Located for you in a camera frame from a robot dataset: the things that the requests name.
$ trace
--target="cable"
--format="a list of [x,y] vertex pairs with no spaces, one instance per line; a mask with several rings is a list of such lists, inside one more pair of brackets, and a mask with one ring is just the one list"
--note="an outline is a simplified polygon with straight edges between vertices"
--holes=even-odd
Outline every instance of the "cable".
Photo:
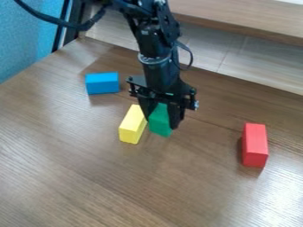
[[79,31],[88,31],[91,27],[93,27],[96,22],[98,22],[100,19],[102,19],[102,17],[105,15],[105,8],[107,6],[109,6],[109,4],[104,4],[101,7],[101,9],[96,13],[96,15],[94,17],[92,17],[90,20],[86,21],[83,24],[75,24],[75,23],[70,23],[70,22],[67,22],[65,20],[55,18],[55,17],[52,17],[50,15],[41,13],[41,12],[33,9],[32,7],[30,7],[28,4],[25,4],[21,0],[13,0],[13,1],[16,4],[18,4],[20,7],[22,7],[25,11],[27,11],[28,13],[30,13],[34,17],[37,17],[40,20],[44,20],[46,22],[49,22],[49,23],[52,23],[52,24],[55,24],[55,25],[59,25],[59,26],[62,26],[62,27],[68,27],[68,28],[71,28],[71,29],[76,29],[76,30],[79,30]]
[[178,48],[178,47],[184,49],[185,51],[187,51],[187,52],[190,54],[190,63],[189,63],[188,66],[186,66],[185,68],[183,68],[183,67],[178,66],[178,64],[176,64],[176,62],[174,61],[174,58],[172,58],[173,63],[174,63],[175,66],[178,67],[180,70],[183,70],[183,71],[189,70],[189,69],[191,68],[191,65],[192,65],[193,60],[194,60],[193,53],[192,53],[192,51],[190,50],[189,47],[187,47],[186,45],[184,45],[183,43],[181,43],[181,42],[179,42],[179,41],[176,41],[176,42],[175,42],[175,48]]

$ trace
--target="wooden block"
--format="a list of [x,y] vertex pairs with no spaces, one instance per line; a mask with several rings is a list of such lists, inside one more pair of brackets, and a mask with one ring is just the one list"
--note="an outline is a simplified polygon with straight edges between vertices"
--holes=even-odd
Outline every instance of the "wooden block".
[[117,72],[86,74],[86,90],[89,95],[119,92],[119,76]]
[[137,145],[147,121],[139,105],[132,105],[119,126],[120,141]]
[[268,159],[268,136],[265,125],[246,123],[242,146],[243,165],[264,167]]
[[170,137],[170,128],[167,105],[158,103],[149,117],[150,131],[163,137]]

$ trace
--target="green block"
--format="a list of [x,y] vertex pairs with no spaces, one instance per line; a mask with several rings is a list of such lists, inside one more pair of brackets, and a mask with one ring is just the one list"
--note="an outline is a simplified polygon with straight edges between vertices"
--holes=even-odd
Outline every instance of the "green block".
[[170,129],[166,104],[158,103],[149,117],[149,126],[151,132],[163,137],[170,137],[172,129]]

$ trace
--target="wooden table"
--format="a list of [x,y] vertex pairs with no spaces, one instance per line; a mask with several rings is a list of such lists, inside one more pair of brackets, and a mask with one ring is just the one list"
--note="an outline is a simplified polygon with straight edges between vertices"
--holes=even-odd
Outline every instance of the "wooden table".
[[[88,97],[83,75],[117,70],[122,92]],[[302,226],[303,98],[192,69],[201,107],[170,138],[117,128],[136,100],[136,53],[78,40],[0,85],[0,226]],[[270,158],[245,168],[246,121]]]
[[303,45],[302,0],[170,0],[180,21]]

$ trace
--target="robotic arm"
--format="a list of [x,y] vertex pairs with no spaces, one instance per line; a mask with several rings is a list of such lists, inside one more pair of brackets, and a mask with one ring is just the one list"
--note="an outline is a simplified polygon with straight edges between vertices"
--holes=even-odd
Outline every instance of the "robotic arm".
[[171,129],[177,129],[185,115],[185,109],[197,110],[196,89],[180,78],[178,47],[190,53],[177,39],[181,36],[180,24],[174,19],[167,0],[111,0],[103,2],[103,7],[89,21],[75,25],[37,12],[21,0],[14,0],[35,17],[63,27],[77,30],[89,30],[105,14],[105,8],[111,5],[121,12],[127,20],[138,45],[138,59],[143,65],[144,76],[130,76],[130,95],[136,97],[145,118],[158,103],[167,104]]

